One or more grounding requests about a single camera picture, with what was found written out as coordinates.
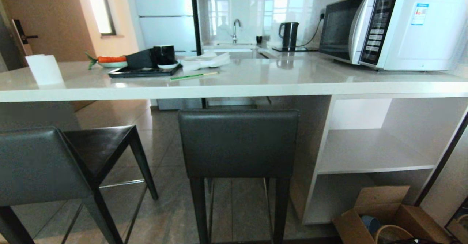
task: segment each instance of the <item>mirror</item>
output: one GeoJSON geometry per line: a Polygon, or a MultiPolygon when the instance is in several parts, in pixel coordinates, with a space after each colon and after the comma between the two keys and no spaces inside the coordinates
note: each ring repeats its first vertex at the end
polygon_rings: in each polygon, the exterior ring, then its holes
{"type": "Polygon", "coordinates": [[[445,228],[462,243],[468,243],[468,197],[445,228]]]}

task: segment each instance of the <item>shelf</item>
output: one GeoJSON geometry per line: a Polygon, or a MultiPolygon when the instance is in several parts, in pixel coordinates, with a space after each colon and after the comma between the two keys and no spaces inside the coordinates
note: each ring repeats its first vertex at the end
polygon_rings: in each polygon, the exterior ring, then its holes
{"type": "Polygon", "coordinates": [[[341,213],[354,207],[363,187],[375,186],[367,174],[332,174],[317,177],[306,224],[330,223],[341,213]]]}
{"type": "Polygon", "coordinates": [[[383,129],[329,131],[318,174],[346,174],[432,169],[424,156],[383,129]]]}

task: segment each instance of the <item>plate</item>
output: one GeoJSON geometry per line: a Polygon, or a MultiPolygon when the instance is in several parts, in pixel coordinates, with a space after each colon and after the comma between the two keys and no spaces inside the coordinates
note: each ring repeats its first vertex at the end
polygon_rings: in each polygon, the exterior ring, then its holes
{"type": "Polygon", "coordinates": [[[124,62],[106,62],[106,63],[99,63],[100,66],[103,68],[118,68],[118,67],[124,67],[128,66],[127,61],[124,62]]]}
{"type": "Polygon", "coordinates": [[[179,62],[171,65],[158,65],[160,69],[173,69],[174,67],[177,67],[179,65],[179,62]]]}

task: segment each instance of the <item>backsplash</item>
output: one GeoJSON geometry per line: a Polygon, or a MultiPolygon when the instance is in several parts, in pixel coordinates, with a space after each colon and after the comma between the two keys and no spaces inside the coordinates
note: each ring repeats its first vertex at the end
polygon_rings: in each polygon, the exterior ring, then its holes
{"type": "Polygon", "coordinates": [[[262,35],[264,29],[264,0],[203,0],[204,28],[202,41],[204,44],[216,42],[232,42],[234,20],[241,21],[237,27],[237,42],[255,42],[257,35],[262,35]]]}
{"type": "MultiPolygon", "coordinates": [[[[278,36],[282,22],[299,22],[297,45],[308,42],[319,24],[320,11],[339,0],[199,0],[201,34],[204,44],[232,42],[234,20],[238,43],[254,43],[257,35],[269,36],[270,46],[281,45],[278,36]]],[[[319,26],[315,39],[308,46],[318,47],[319,26]]]]}

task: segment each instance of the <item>gray bar stool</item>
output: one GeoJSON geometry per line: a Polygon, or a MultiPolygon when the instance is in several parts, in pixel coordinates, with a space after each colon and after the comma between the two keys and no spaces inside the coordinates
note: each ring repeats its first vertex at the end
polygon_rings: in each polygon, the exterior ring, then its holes
{"type": "Polygon", "coordinates": [[[275,178],[274,232],[271,232],[271,223],[269,226],[274,244],[283,242],[298,117],[295,110],[179,112],[185,167],[190,179],[200,244],[211,242],[212,228],[213,201],[208,226],[204,179],[217,177],[262,177],[266,179],[265,190],[268,188],[267,179],[275,178]]]}
{"type": "Polygon", "coordinates": [[[10,206],[82,199],[107,241],[122,244],[99,185],[129,145],[156,200],[136,126],[65,133],[55,127],[0,132],[2,235],[10,244],[34,244],[10,206]]]}

